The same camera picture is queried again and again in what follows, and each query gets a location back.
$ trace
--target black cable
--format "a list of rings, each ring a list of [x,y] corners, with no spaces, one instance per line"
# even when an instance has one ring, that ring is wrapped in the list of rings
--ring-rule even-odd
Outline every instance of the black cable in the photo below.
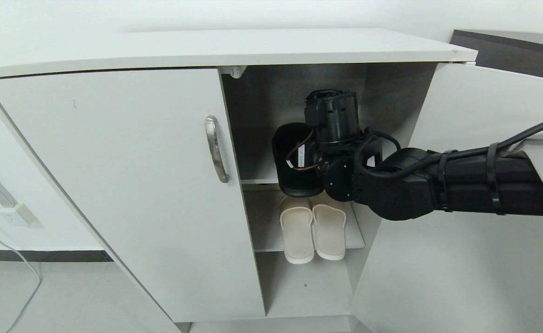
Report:
[[[358,145],[358,147],[356,148],[356,151],[354,152],[354,165],[355,166],[364,165],[362,163],[362,161],[361,161],[361,159],[362,159],[362,151],[364,150],[364,148],[373,139],[375,139],[375,136],[383,137],[384,139],[387,139],[388,141],[391,141],[394,144],[394,146],[397,148],[397,151],[401,150],[401,144],[394,137],[392,137],[392,136],[390,136],[390,135],[388,135],[386,133],[383,133],[381,131],[367,130],[365,132],[366,132],[366,135],[368,135],[368,137],[364,141],[362,141],[362,143],[360,145]]]
[[[518,143],[540,131],[543,131],[543,122],[535,126],[532,126],[529,129],[524,130],[520,132],[519,134],[516,134],[513,137],[510,137],[500,142],[496,151],[506,149],[514,145],[515,143]],[[372,171],[371,169],[367,169],[366,167],[364,167],[362,163],[362,150],[364,150],[364,147],[370,141],[371,140],[366,139],[364,142],[362,142],[361,146],[358,147],[358,149],[356,149],[356,153],[354,153],[354,165],[355,165],[356,170],[362,173],[366,173],[372,177],[376,177],[380,179],[400,179],[402,177],[407,177],[408,175],[411,175],[411,173],[414,173],[415,171],[419,169],[424,169],[425,167],[438,163],[438,161],[440,161],[440,156],[442,155],[441,153],[432,154],[432,156],[429,156],[423,160],[420,160],[419,162],[415,164],[411,164],[409,167],[402,169],[400,171],[396,171],[395,173],[378,173],[378,172]],[[474,148],[474,149],[462,150],[460,152],[451,153],[449,155],[448,160],[457,160],[459,158],[467,158],[467,157],[472,157],[472,156],[478,156],[480,154],[487,154],[487,148],[488,147],[481,147],[481,148]]]
[[[391,141],[394,146],[397,148],[397,150],[401,150],[401,144],[399,143],[399,141],[397,141],[397,139],[395,139],[394,137],[386,134],[386,133],[383,133],[381,131],[375,131],[375,130],[371,130],[368,132],[369,135],[376,135],[376,136],[379,136],[379,137],[382,137],[384,139],[387,139],[388,141]]]

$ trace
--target gray floor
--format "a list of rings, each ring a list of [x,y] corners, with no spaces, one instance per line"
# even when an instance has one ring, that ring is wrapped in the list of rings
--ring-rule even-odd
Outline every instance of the gray floor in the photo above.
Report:
[[[39,263],[32,263],[39,269]],[[43,284],[13,333],[177,331],[115,263],[42,263]],[[22,262],[0,261],[0,333],[36,286]]]

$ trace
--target black baseboard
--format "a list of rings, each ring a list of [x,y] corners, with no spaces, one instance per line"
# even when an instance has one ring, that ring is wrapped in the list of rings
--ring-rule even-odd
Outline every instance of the black baseboard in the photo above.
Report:
[[[26,260],[36,263],[103,263],[113,261],[106,251],[20,251]],[[0,261],[22,261],[16,253],[0,250]]]

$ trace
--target white slipper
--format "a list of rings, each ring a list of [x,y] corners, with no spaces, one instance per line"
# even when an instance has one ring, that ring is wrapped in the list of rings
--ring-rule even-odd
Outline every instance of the white slipper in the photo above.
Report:
[[[345,257],[345,209],[342,202],[322,192],[312,198],[313,237],[316,252],[322,259],[341,260]]]
[[[309,263],[314,258],[314,244],[310,229],[313,217],[308,199],[285,197],[280,202],[280,209],[286,259],[292,264]]]

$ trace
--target cabinet door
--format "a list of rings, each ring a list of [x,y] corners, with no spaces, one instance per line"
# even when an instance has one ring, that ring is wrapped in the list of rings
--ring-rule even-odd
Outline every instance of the cabinet door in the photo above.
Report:
[[[409,146],[500,142],[543,122],[543,78],[438,65]],[[542,332],[543,218],[433,212],[385,221],[351,312],[373,332]]]
[[[0,80],[22,136],[176,322],[265,316],[220,82],[216,69]]]

